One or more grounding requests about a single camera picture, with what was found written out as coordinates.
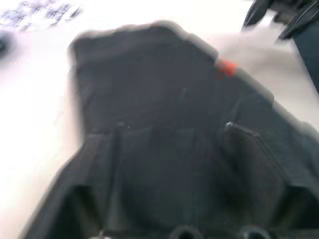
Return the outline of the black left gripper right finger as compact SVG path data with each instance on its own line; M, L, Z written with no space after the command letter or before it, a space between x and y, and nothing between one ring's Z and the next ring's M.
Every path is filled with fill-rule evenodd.
M239 236L319 239L319 181L299 161L282 165L259 134L231 122L223 153L226 192L243 215Z

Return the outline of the round silver metal disc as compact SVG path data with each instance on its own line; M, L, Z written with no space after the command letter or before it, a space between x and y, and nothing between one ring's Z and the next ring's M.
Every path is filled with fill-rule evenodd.
M21 0L0 9L0 29L39 31L75 19L82 12L74 0Z

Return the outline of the black plastic tool case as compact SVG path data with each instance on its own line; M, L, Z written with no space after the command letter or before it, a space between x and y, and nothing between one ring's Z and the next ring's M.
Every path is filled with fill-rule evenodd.
M223 168L229 122L319 181L317 133L244 72L225 73L213 49L179 26L87 33L71 50L85 138L120 131L112 239L243 238Z

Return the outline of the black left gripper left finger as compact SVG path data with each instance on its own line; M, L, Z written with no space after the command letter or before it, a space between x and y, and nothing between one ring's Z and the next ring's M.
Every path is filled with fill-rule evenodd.
M119 237L110 223L120 131L89 134L47 192L22 239Z

